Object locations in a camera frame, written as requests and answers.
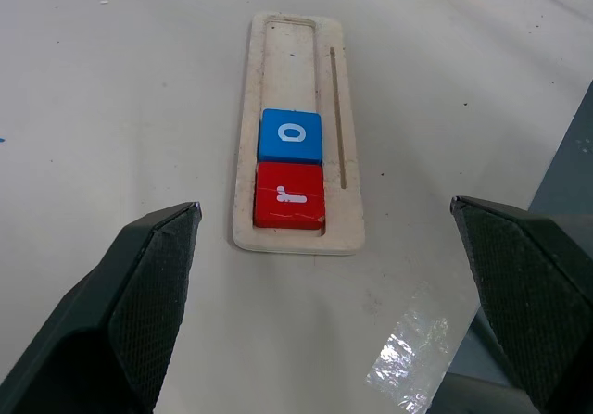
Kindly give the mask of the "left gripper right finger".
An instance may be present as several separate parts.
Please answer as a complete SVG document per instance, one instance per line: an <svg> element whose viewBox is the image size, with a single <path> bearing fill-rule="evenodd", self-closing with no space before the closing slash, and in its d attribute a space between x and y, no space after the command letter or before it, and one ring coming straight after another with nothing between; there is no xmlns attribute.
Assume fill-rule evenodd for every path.
<svg viewBox="0 0 593 414"><path fill-rule="evenodd" d="M540 414L593 414L593 214L456 196L487 321Z"/></svg>

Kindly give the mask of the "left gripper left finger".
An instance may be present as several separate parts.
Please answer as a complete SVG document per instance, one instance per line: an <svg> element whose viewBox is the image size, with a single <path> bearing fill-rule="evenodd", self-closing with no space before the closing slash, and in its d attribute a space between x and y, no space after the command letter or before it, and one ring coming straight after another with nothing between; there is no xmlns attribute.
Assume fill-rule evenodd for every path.
<svg viewBox="0 0 593 414"><path fill-rule="evenodd" d="M0 414L153 414L201 219L187 202L124 226L0 383Z"/></svg>

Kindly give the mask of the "red letter tile r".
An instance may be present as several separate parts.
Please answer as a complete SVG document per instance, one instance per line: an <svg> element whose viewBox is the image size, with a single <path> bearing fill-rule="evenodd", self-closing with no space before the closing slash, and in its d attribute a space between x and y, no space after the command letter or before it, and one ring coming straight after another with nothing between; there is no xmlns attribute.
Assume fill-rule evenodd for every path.
<svg viewBox="0 0 593 414"><path fill-rule="evenodd" d="M260 162L253 220L259 228L321 230L325 224L322 167Z"/></svg>

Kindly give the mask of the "blue letter tile o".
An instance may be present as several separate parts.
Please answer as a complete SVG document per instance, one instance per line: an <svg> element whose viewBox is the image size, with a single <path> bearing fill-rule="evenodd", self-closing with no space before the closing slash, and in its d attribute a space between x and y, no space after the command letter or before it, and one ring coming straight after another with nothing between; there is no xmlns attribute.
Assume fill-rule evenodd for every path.
<svg viewBox="0 0 593 414"><path fill-rule="evenodd" d="M264 109L259 125L258 162L321 165L321 116L298 110Z"/></svg>

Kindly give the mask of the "pale wooden letter tray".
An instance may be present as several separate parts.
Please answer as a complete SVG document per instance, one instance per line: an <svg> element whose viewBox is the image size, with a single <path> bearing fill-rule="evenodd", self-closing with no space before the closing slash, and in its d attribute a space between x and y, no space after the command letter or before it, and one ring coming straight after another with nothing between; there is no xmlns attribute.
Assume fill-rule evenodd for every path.
<svg viewBox="0 0 593 414"><path fill-rule="evenodd" d="M260 129L266 109L321 117L325 220L320 229L254 221ZM251 251L352 255L364 244L360 169L341 25L263 12L251 23L233 202L233 239Z"/></svg>

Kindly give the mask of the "clear tape piece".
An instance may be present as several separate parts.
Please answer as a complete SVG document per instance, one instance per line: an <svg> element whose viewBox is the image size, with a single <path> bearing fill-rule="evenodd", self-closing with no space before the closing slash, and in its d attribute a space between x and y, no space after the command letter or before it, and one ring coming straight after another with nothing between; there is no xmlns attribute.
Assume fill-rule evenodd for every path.
<svg viewBox="0 0 593 414"><path fill-rule="evenodd" d="M451 362L450 325L420 286L366 376L401 414L427 414Z"/></svg>

